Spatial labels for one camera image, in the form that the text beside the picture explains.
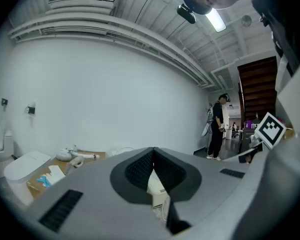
security camera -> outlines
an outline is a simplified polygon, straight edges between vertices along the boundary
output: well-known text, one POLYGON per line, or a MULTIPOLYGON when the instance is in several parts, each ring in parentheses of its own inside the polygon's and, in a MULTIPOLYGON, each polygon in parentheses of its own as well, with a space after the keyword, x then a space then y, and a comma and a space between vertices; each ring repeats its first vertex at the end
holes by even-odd
POLYGON ((190 24, 196 23, 196 16, 193 14, 192 10, 184 3, 178 6, 176 12, 190 24))

ceiling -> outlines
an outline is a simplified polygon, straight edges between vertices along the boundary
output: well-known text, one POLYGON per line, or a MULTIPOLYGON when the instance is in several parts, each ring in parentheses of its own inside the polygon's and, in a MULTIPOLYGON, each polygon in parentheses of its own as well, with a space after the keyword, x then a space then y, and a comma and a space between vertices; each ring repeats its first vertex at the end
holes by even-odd
MULTIPOLYGON (((9 15, 12 26, 16 28, 51 10, 48 1, 20 0, 9 15)), ((113 16, 144 27, 168 40, 179 49, 179 52, 176 52, 176 49, 172 51, 177 59, 178 53, 185 53, 181 58, 182 61, 179 59, 176 62, 174 59, 174 63, 184 70, 185 65, 182 63, 188 56, 190 64, 195 63, 204 73, 200 75, 200 79, 195 79, 203 89, 211 94, 224 92, 237 94, 239 82, 237 64, 240 60, 238 58, 254 61, 255 56, 258 57, 260 53, 273 51, 271 30, 259 22, 260 16, 249 0, 241 0, 231 8, 218 11, 226 25, 226 29, 221 32, 216 32, 204 15, 196 15, 196 24, 185 21, 176 10, 182 2, 183 0, 118 0, 113 16), (252 19, 249 27, 242 26, 241 18, 244 15, 249 15, 252 19)), ((122 26, 115 22, 110 24, 154 40, 149 35, 138 32, 135 27, 122 26)), ((163 42, 159 41, 156 44, 162 45, 163 42)), ((144 49, 146 45, 140 44, 140 47, 144 49)), ((239 99, 234 106, 239 106, 239 99)))

black pants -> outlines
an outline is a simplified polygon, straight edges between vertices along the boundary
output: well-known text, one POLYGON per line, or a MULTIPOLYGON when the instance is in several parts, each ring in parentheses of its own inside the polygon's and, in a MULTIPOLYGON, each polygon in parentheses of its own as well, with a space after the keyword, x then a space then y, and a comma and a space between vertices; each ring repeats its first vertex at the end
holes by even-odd
POLYGON ((211 129, 212 129, 212 139, 210 142, 208 155, 213 154, 213 157, 216 158, 219 155, 219 151, 221 149, 224 133, 219 131, 218 127, 214 126, 213 123, 211 125, 211 129))

floor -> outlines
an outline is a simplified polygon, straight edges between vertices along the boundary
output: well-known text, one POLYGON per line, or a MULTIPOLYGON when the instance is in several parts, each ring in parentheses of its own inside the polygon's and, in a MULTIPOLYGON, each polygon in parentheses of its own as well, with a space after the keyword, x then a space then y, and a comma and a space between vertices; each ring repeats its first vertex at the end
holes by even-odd
MULTIPOLYGON (((232 138, 231 140, 223 139, 222 146, 219 152, 221 160, 228 159, 237 155, 239 147, 239 138, 232 138)), ((202 150, 195 154, 195 156, 205 158, 207 156, 206 150, 202 150)))

paper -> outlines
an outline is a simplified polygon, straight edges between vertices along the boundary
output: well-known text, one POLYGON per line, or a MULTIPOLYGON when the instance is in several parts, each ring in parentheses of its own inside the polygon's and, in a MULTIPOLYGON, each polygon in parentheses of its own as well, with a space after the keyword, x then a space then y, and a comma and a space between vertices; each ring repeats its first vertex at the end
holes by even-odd
POLYGON ((51 173, 47 173, 45 176, 51 185, 57 183, 63 177, 65 177, 64 173, 61 171, 58 165, 50 165, 49 169, 51 173))

